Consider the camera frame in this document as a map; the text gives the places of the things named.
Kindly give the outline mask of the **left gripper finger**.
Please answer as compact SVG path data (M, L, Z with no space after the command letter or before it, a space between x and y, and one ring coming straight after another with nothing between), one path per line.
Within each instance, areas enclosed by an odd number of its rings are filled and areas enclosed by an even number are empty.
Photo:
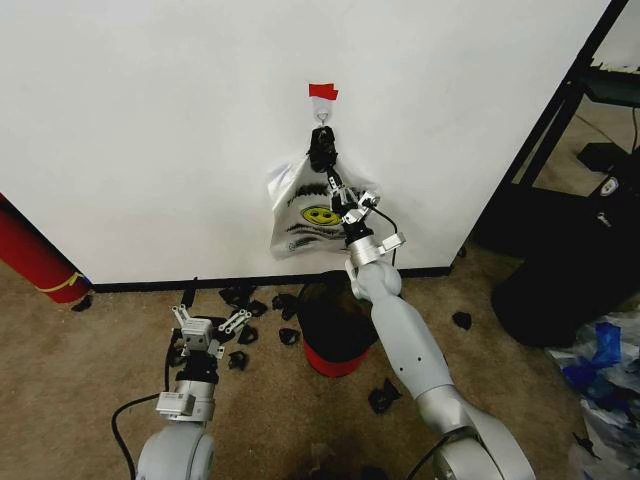
M184 327L185 323L190 319L188 309L194 303L195 294L198 288L197 282L197 277L190 280L183 291L179 304L171 307L171 311L180 327Z
M251 300L254 288L224 288L219 291L222 300L232 307L231 316L218 330L225 334L236 333L252 318L257 317L257 307Z

